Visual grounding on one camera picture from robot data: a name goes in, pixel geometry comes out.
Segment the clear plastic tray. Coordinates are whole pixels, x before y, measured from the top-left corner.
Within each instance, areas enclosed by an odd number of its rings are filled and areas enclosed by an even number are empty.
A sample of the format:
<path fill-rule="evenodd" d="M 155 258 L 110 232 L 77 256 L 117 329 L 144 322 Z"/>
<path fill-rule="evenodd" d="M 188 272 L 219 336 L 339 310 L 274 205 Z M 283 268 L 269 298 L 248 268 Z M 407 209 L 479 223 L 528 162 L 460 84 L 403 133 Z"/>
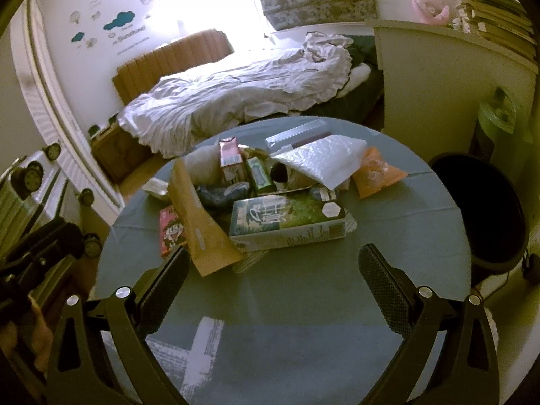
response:
<path fill-rule="evenodd" d="M 296 148 L 329 135 L 331 135 L 331 130 L 327 122 L 317 119 L 266 137 L 265 143 L 273 153 L 284 148 Z"/>

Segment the black trash bin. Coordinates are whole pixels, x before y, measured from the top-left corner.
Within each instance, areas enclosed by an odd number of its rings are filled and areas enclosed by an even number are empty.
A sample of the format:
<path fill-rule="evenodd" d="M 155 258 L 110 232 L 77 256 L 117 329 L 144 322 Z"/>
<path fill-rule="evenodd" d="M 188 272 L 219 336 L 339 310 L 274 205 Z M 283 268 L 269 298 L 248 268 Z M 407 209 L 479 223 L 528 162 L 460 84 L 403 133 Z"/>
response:
<path fill-rule="evenodd" d="M 510 179 L 495 165 L 465 153 L 443 153 L 428 165 L 460 209 L 473 267 L 491 274 L 510 272 L 523 258 L 529 238 Z"/>

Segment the white suitcase with wheels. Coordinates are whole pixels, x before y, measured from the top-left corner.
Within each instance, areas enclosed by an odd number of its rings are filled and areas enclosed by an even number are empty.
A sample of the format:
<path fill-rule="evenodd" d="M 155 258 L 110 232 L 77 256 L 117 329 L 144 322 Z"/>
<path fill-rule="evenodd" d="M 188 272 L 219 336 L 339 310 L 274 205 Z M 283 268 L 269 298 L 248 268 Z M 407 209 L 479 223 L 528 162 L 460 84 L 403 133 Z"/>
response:
<path fill-rule="evenodd" d="M 94 208 L 89 187 L 78 189 L 60 165 L 61 146 L 52 143 L 30 156 L 16 159 L 1 174 L 1 253 L 18 240 L 54 218 L 64 218 L 81 229 L 84 254 L 61 260 L 45 274 L 45 281 L 33 290 L 40 305 L 51 300 L 64 282 L 90 295 L 96 282 L 97 266 L 109 225 Z"/>

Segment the red snack packet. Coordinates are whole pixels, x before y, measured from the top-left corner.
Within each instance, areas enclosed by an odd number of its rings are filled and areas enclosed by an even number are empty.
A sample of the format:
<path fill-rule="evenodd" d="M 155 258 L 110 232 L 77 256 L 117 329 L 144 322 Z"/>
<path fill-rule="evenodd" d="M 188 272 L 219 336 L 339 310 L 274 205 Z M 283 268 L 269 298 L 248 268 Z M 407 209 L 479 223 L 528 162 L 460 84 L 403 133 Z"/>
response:
<path fill-rule="evenodd" d="M 168 206 L 159 213 L 159 240 L 163 259 L 167 259 L 177 247 L 187 244 L 184 226 L 173 206 Z"/>

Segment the brown paper envelope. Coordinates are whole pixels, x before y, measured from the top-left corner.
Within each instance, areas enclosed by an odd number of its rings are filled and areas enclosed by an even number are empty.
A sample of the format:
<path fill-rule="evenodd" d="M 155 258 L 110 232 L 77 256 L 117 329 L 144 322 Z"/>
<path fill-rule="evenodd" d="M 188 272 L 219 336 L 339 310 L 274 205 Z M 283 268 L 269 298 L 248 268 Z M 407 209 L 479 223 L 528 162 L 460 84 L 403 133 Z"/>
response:
<path fill-rule="evenodd" d="M 202 206 L 181 157 L 171 169 L 167 190 L 186 231 L 189 255 L 202 277 L 244 259 L 243 253 Z"/>

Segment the white radiator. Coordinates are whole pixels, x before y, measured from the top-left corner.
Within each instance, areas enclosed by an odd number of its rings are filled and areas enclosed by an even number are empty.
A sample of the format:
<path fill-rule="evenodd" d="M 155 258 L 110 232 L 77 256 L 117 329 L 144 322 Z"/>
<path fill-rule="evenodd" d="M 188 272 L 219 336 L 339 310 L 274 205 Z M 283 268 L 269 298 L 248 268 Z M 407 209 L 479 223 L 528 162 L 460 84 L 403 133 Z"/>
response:
<path fill-rule="evenodd" d="M 18 82 L 31 118 L 45 145 L 58 143 L 60 146 L 58 163 L 62 171 L 78 191 L 90 189 L 94 196 L 91 207 L 108 225 L 112 225 L 123 208 L 122 197 L 76 147 L 74 140 L 55 115 L 45 89 L 38 86 L 36 79 L 23 72 L 18 75 Z"/>

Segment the dark crumpled wrapper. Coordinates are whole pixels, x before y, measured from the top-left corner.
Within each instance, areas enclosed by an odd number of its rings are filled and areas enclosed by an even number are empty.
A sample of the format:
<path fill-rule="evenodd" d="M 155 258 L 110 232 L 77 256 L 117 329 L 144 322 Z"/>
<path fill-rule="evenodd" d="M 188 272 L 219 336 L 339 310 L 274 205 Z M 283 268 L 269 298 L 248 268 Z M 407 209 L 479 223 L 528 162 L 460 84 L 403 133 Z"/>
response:
<path fill-rule="evenodd" d="M 203 206 L 215 209 L 227 209 L 234 202 L 250 196 L 251 186 L 248 182 L 237 182 L 227 187 L 198 187 L 198 198 Z"/>

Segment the brown wooden headboard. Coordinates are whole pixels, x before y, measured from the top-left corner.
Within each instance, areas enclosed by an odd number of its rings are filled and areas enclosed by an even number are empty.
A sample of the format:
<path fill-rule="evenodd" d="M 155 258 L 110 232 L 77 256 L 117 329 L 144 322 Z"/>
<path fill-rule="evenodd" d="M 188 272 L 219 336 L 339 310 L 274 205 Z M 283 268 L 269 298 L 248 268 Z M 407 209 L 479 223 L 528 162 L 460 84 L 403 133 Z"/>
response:
<path fill-rule="evenodd" d="M 204 30 L 129 60 L 117 68 L 113 85 L 123 105 L 127 105 L 140 94 L 149 92 L 162 77 L 217 62 L 233 52 L 225 33 Z"/>

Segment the green milk carton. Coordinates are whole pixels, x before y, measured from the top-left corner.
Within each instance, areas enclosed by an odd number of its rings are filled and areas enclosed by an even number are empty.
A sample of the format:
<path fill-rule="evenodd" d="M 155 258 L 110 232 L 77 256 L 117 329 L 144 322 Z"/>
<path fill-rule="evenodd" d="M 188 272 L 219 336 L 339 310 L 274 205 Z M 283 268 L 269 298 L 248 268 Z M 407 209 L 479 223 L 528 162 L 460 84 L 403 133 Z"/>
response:
<path fill-rule="evenodd" d="M 335 190 L 310 187 L 235 202 L 229 236 L 242 252 L 339 240 L 346 235 L 345 217 Z"/>

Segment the small green carton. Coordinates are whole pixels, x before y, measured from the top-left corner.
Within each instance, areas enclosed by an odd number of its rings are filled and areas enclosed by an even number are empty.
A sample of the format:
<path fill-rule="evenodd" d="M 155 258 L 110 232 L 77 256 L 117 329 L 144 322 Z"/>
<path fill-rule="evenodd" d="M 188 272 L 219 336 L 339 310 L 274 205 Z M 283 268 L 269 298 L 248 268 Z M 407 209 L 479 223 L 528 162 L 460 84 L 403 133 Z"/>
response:
<path fill-rule="evenodd" d="M 248 158 L 246 165 L 252 178 L 254 191 L 257 195 L 273 193 L 276 191 L 275 183 L 258 157 L 254 156 Z"/>

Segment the orange snack bag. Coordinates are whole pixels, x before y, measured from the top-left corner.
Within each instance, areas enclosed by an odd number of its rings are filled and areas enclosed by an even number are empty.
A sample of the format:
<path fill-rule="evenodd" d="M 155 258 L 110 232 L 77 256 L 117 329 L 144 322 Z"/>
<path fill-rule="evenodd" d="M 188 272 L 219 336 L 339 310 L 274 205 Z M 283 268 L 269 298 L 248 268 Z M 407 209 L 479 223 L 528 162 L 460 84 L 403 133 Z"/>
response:
<path fill-rule="evenodd" d="M 365 151 L 360 169 L 352 175 L 359 199 L 372 196 L 407 177 L 405 171 L 389 165 L 375 147 Z"/>

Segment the white bubble mailer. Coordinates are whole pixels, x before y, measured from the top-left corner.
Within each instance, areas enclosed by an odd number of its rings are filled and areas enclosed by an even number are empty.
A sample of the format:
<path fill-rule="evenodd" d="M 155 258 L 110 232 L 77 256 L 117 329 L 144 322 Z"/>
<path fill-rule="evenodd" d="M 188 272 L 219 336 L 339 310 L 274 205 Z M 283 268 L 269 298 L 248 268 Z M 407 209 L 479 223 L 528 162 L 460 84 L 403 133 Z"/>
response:
<path fill-rule="evenodd" d="M 271 154 L 271 158 L 328 189 L 335 189 L 357 172 L 367 142 L 340 134 L 331 134 L 296 148 Z"/>

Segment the green air purifier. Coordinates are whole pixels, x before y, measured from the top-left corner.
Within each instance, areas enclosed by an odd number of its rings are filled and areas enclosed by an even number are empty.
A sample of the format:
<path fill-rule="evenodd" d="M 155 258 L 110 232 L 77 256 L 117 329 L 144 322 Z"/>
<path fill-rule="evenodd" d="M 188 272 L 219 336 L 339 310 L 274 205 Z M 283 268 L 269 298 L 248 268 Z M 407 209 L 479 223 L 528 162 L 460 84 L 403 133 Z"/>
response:
<path fill-rule="evenodd" d="M 482 100 L 468 153 L 496 166 L 516 185 L 534 143 L 523 108 L 505 87 Z"/>

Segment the pink plush toy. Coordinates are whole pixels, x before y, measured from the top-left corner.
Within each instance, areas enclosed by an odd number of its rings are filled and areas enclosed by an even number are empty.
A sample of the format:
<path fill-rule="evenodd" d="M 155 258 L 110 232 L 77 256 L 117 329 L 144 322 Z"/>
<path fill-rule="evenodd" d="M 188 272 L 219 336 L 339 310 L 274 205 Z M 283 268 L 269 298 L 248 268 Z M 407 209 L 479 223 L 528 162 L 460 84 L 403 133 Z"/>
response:
<path fill-rule="evenodd" d="M 436 27 L 449 23 L 450 8 L 442 0 L 411 0 L 411 4 L 422 23 Z"/>

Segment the cloud and sun wall stickers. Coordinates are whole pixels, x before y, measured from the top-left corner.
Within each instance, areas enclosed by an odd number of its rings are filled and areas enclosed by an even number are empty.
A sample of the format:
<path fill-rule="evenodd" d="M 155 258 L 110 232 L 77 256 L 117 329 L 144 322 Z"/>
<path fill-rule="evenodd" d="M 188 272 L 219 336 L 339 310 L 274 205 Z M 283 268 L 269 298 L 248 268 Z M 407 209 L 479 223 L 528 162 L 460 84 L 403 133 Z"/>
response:
<path fill-rule="evenodd" d="M 81 0 L 68 18 L 77 49 L 109 48 L 117 55 L 150 39 L 152 0 Z"/>

